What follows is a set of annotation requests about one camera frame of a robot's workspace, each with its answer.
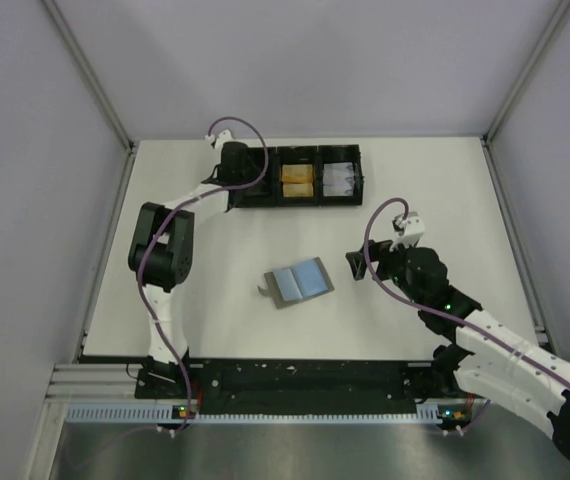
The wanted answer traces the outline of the gold credit card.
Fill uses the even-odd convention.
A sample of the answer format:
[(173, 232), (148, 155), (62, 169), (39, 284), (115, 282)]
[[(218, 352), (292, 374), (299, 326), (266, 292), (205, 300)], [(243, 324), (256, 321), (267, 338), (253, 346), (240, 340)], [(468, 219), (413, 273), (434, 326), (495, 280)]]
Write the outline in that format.
[(312, 183), (284, 183), (282, 191), (284, 198), (311, 198), (314, 196)]

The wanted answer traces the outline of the grey card holder wallet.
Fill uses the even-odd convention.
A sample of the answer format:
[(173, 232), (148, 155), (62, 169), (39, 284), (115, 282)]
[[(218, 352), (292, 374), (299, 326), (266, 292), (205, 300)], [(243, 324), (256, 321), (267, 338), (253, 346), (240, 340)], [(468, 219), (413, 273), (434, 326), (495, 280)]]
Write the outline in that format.
[(334, 292), (335, 286), (321, 258), (314, 257), (264, 273), (257, 290), (282, 310)]

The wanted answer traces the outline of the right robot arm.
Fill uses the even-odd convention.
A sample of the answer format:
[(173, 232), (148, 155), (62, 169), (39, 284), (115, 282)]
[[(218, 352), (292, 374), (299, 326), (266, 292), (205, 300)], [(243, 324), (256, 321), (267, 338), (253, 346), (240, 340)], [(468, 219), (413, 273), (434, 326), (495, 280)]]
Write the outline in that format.
[(435, 358), (459, 389), (528, 421), (570, 461), (570, 362), (517, 335), (456, 289), (430, 248), (371, 241), (346, 260), (354, 279), (371, 273), (385, 291), (397, 287), (397, 300), (449, 340)]

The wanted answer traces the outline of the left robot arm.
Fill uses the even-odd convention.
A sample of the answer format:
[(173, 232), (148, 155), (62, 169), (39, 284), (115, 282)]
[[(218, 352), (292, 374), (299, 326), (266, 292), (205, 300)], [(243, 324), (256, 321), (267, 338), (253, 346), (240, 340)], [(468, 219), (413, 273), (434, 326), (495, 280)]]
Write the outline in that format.
[(186, 373), (188, 343), (174, 302), (190, 274), (198, 227), (231, 209), (230, 198), (269, 178), (269, 152), (259, 149), (254, 162), (249, 147), (229, 141), (220, 162), (190, 193), (165, 203), (144, 203), (132, 237), (128, 267), (135, 273), (138, 293), (150, 326), (148, 355), (152, 361)]

